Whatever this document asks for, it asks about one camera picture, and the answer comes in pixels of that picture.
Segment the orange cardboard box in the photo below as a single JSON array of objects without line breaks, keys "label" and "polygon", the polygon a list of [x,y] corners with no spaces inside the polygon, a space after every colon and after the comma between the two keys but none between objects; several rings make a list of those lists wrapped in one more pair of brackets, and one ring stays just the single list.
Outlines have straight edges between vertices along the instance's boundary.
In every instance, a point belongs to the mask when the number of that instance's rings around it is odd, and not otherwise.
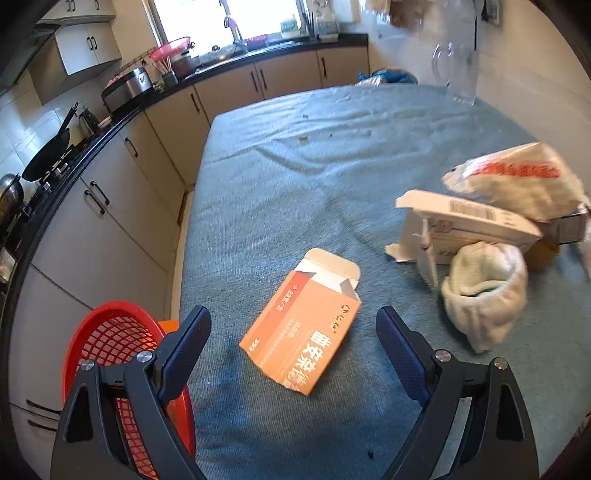
[{"label": "orange cardboard box", "polygon": [[240,342],[265,375],[309,395],[349,330],[361,301],[359,267],[313,248]]}]

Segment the open cardboard box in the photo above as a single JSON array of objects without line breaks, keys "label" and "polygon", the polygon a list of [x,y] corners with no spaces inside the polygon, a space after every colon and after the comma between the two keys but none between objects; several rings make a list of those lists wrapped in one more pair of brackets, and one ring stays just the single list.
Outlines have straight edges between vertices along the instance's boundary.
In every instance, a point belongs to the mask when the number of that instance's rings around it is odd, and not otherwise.
[{"label": "open cardboard box", "polygon": [[396,200],[407,217],[397,244],[385,252],[398,262],[416,262],[423,251],[439,265],[449,265],[461,247],[478,242],[515,245],[525,253],[542,233],[523,216],[484,203],[409,190]]},{"label": "open cardboard box", "polygon": [[355,263],[320,248],[309,250],[240,347],[266,376],[309,395],[359,310],[360,276]]}]

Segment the plastic bag with red text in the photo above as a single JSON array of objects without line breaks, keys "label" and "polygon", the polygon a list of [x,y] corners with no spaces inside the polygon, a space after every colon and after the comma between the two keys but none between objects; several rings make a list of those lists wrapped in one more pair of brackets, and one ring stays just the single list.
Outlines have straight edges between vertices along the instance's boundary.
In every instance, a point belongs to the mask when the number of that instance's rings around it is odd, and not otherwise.
[{"label": "plastic bag with red text", "polygon": [[468,160],[442,181],[453,192],[531,220],[569,215],[584,199],[581,180],[556,150],[539,142]]}]

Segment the kitchen cabinet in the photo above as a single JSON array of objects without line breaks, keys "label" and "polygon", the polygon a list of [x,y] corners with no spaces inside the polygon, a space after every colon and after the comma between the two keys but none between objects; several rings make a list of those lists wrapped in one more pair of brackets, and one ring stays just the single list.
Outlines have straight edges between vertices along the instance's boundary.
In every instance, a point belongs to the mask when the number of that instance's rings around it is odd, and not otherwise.
[{"label": "kitchen cabinet", "polygon": [[82,179],[76,181],[37,247],[33,266],[90,308],[126,300],[164,319],[166,272],[108,212],[101,214],[87,189]]},{"label": "kitchen cabinet", "polygon": [[172,270],[179,233],[177,217],[164,206],[124,141],[113,137],[82,173],[82,179],[121,228],[164,271]]},{"label": "kitchen cabinet", "polygon": [[41,22],[57,20],[63,24],[109,21],[115,17],[111,0],[60,0],[46,13]]},{"label": "kitchen cabinet", "polygon": [[254,65],[220,73],[195,84],[210,122],[220,113],[264,100]]},{"label": "kitchen cabinet", "polygon": [[56,34],[56,43],[67,74],[73,74],[98,64],[86,25],[72,25],[62,28]]},{"label": "kitchen cabinet", "polygon": [[354,85],[359,72],[369,76],[369,57],[366,47],[338,47],[318,50],[320,77],[324,88]]},{"label": "kitchen cabinet", "polygon": [[152,188],[177,218],[183,201],[184,183],[146,114],[136,116],[119,132],[119,136]]},{"label": "kitchen cabinet", "polygon": [[29,65],[33,85],[45,104],[96,78],[121,58],[108,23],[70,25],[58,30]]},{"label": "kitchen cabinet", "polygon": [[56,441],[57,422],[11,406],[12,424],[22,457],[41,480],[50,480],[51,455]]},{"label": "kitchen cabinet", "polygon": [[266,99],[322,88],[315,51],[258,61],[255,67]]},{"label": "kitchen cabinet", "polygon": [[185,184],[194,184],[209,134],[209,121],[195,88],[159,101],[146,114]]},{"label": "kitchen cabinet", "polygon": [[61,410],[61,373],[70,340],[90,309],[30,267],[14,316],[9,356],[10,402]]},{"label": "kitchen cabinet", "polygon": [[108,23],[91,23],[86,26],[86,29],[93,43],[93,52],[99,64],[121,58],[121,52],[115,41],[111,25]]}]

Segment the chopsticks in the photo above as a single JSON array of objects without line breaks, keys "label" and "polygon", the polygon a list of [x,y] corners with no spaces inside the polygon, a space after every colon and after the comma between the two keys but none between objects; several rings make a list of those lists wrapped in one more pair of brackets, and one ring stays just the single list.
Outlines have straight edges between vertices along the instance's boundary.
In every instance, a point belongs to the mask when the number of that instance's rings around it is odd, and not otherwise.
[{"label": "chopsticks", "polygon": [[156,70],[158,70],[162,75],[166,75],[167,73],[173,71],[173,66],[170,63],[169,57],[161,61],[154,61],[152,59],[150,59],[150,61],[152,62],[154,68],[156,68]]}]

